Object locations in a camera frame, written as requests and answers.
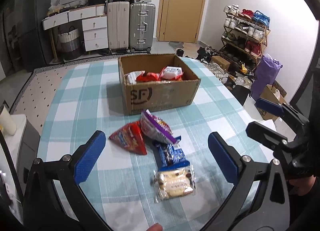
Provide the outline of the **right hand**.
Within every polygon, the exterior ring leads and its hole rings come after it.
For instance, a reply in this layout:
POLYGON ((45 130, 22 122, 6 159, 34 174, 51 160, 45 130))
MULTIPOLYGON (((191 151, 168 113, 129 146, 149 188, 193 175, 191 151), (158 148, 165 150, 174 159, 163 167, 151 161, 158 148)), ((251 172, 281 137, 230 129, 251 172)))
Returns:
POLYGON ((315 185, 317 177, 305 177, 295 180, 289 180, 289 184, 293 186, 293 193, 298 196, 306 195, 315 185))

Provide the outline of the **left hand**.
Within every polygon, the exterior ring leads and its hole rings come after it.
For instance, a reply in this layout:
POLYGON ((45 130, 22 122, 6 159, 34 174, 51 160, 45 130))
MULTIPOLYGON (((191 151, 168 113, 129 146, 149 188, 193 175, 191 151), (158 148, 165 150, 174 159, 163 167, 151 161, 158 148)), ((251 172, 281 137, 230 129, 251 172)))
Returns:
POLYGON ((153 224, 151 227, 149 227, 146 231, 162 231, 163 227, 159 224, 153 224))

